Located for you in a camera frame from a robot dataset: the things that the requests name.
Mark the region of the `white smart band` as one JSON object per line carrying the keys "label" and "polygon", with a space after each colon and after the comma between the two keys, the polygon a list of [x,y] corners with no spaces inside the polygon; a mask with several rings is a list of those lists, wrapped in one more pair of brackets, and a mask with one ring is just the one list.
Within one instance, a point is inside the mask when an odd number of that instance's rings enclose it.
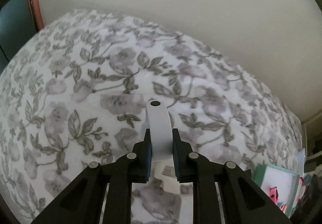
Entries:
{"label": "white smart band", "polygon": [[172,125],[166,106],[159,100],[146,103],[145,122],[141,131],[150,130],[152,161],[168,160],[172,156]]}

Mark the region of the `coral blue token case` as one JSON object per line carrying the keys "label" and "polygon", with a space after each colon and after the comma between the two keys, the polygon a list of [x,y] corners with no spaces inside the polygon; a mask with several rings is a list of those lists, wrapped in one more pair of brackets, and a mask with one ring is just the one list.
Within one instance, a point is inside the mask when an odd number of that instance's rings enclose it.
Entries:
{"label": "coral blue token case", "polygon": [[282,204],[279,208],[280,208],[280,210],[285,214],[285,213],[286,213],[286,211],[287,211],[287,207],[288,207],[288,205],[287,205],[287,204]]}

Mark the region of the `teal cardboard tray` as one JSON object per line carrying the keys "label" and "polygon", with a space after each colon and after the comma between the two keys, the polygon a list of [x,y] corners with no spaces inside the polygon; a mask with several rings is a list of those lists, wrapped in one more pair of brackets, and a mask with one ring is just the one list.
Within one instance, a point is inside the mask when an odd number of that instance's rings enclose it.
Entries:
{"label": "teal cardboard tray", "polygon": [[300,200],[300,190],[303,184],[301,175],[275,165],[260,165],[255,169],[253,180],[268,197],[270,188],[276,186],[279,193],[276,206],[279,208],[282,204],[287,204],[285,215],[289,218],[292,216]]}

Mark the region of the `floral grey white blanket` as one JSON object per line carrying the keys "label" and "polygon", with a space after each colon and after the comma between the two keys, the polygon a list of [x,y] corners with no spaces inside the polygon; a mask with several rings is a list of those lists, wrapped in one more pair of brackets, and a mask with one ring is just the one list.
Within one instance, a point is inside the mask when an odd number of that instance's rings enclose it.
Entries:
{"label": "floral grey white blanket", "polygon": [[130,152],[152,99],[211,161],[297,169],[300,120],[239,64],[156,23],[76,9],[1,73],[1,195],[18,221],[31,223],[90,162]]}

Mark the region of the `red pink rolled mat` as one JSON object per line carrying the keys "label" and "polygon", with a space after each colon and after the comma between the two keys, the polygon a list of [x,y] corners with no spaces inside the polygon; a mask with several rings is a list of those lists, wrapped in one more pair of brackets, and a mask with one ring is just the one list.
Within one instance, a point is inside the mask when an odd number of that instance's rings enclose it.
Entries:
{"label": "red pink rolled mat", "polygon": [[37,32],[44,28],[44,22],[41,15],[39,0],[27,0],[29,12],[32,16],[33,23]]}

